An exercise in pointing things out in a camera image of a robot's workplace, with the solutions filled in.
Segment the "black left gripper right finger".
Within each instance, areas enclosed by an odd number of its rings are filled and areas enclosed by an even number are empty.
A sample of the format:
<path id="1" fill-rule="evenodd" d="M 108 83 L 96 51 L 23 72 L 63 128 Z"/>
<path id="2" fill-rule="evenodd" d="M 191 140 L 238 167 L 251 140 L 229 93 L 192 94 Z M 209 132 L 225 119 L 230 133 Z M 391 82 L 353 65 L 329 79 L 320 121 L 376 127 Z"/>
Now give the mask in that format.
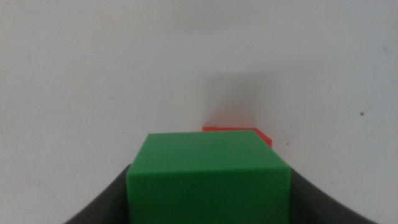
<path id="1" fill-rule="evenodd" d="M 290 173 L 289 222 L 291 224 L 375 224 L 374 221 L 324 193 L 296 170 Z"/>

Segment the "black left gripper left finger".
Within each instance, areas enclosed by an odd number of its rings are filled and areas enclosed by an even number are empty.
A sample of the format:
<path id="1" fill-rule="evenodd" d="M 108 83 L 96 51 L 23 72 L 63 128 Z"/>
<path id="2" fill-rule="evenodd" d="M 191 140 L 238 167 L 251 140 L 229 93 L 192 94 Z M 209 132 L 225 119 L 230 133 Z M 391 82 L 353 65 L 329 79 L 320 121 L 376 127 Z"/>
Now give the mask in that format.
<path id="1" fill-rule="evenodd" d="M 86 207 L 66 221 L 66 224 L 129 223 L 126 174 L 130 165 Z"/>

